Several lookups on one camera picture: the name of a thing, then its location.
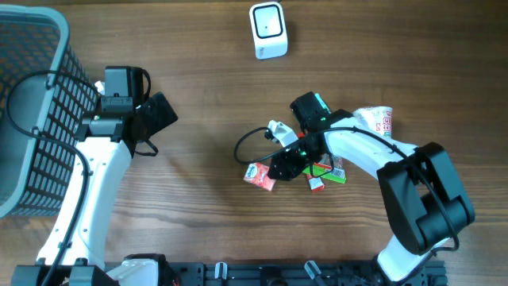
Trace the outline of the small red snack packet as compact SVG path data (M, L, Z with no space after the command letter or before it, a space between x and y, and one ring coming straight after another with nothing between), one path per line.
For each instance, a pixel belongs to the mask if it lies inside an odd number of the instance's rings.
M244 181L261 187L266 191L272 191L276 180L268 177L269 167L261 163L251 163L244 175Z

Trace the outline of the cup noodles white green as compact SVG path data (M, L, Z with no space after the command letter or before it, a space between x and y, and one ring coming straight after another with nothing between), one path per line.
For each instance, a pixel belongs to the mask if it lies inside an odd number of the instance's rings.
M376 133L392 137L392 113L393 109L389 106L369 106L355 110L353 116Z

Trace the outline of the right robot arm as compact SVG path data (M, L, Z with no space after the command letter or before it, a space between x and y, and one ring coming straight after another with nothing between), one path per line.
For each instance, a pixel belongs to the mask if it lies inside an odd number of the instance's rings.
M266 136L282 146L269 156L270 177L291 180L324 155L373 176L393 232L376 257L384 279L402 284L435 254L458 250L458 233L474 222L475 211L441 145L383 137L345 110L298 112L297 119L303 137L282 122L268 123Z

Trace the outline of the green gummy candy bag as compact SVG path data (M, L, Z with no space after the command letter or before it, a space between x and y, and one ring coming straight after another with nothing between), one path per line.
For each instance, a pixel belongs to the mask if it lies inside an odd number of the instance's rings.
M346 182L342 158L335 155L329 157L328 154L325 154L317 163L314 163L312 167L307 167L303 172L312 177L330 180L339 184Z

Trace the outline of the light teal snack packet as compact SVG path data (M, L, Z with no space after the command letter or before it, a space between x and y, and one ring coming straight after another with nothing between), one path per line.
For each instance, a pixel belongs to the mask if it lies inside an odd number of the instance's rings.
M328 114L330 113L330 109L328 105L325 103L325 101L321 98L321 96L318 93L314 94L316 100L321 105L322 109L325 110Z

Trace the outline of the red stick snack packet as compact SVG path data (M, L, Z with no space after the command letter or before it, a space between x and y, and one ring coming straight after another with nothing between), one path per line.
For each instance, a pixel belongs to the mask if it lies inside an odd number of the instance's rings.
M310 174L306 175L307 182L309 184L310 190L313 193L321 191L325 188L325 184L322 182L321 178L313 177Z

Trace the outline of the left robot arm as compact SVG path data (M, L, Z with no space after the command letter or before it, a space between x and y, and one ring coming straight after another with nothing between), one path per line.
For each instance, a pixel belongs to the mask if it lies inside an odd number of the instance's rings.
M177 280L163 254L128 255L106 269L106 233L120 182L138 141L176 122L158 92L142 105L121 98L122 110L86 114L78 131L71 181L56 224L35 265L15 268L13 285L173 285Z

